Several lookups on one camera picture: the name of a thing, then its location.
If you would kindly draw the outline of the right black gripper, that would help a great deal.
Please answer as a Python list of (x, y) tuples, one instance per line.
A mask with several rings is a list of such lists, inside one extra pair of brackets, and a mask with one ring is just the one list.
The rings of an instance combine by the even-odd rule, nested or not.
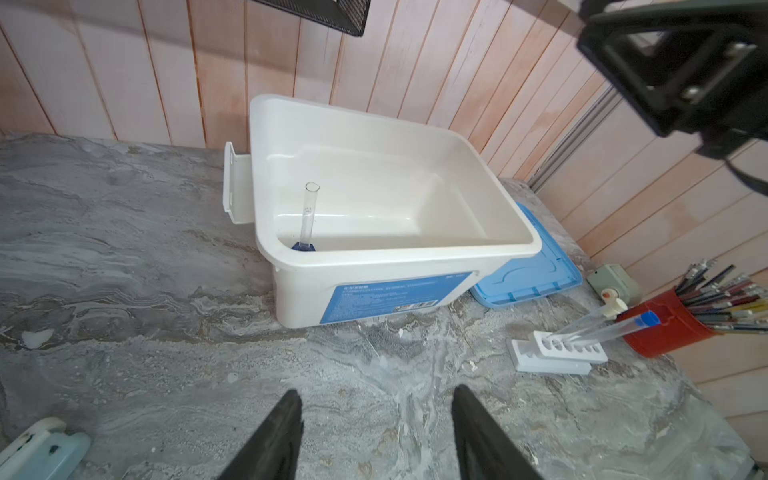
[(767, 4), (582, 1), (577, 47), (659, 137), (697, 134), (724, 159), (767, 138)]

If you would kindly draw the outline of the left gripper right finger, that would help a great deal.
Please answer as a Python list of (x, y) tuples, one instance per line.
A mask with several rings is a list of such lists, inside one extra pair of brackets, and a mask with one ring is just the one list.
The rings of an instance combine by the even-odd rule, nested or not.
[(461, 480), (543, 479), (467, 385), (454, 389), (451, 413)]

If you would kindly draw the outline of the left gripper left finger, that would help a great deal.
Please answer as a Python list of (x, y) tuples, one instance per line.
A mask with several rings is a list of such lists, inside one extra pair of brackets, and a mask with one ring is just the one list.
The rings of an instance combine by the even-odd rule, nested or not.
[(217, 479), (295, 479), (303, 431), (301, 397), (290, 389)]

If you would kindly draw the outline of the blue plastic bin lid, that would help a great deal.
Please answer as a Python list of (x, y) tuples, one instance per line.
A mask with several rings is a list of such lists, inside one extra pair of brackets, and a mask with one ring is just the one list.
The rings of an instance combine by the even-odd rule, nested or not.
[(583, 282), (583, 277), (556, 240), (523, 204), (518, 204), (541, 237), (540, 252), (513, 259), (475, 284), (470, 293), (486, 308), (503, 308), (562, 293)]

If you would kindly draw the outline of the blue capped test tube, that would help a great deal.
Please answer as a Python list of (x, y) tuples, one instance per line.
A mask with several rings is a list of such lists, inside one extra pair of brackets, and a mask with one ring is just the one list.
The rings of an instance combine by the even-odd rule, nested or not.
[(574, 340), (570, 340), (569, 343), (579, 348), (586, 348), (587, 346), (656, 327), (660, 324), (661, 320), (654, 312), (646, 311), (619, 322), (614, 322), (609, 326), (580, 334)]

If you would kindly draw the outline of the blue hexagonal bottle cap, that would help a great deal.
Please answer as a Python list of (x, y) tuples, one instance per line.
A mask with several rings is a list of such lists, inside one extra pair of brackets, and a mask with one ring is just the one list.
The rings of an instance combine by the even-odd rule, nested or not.
[(298, 241), (292, 246), (293, 250), (314, 252), (312, 234), (315, 222), (315, 213), (320, 186), (314, 182), (305, 184), (305, 196), (302, 209), (302, 224)]

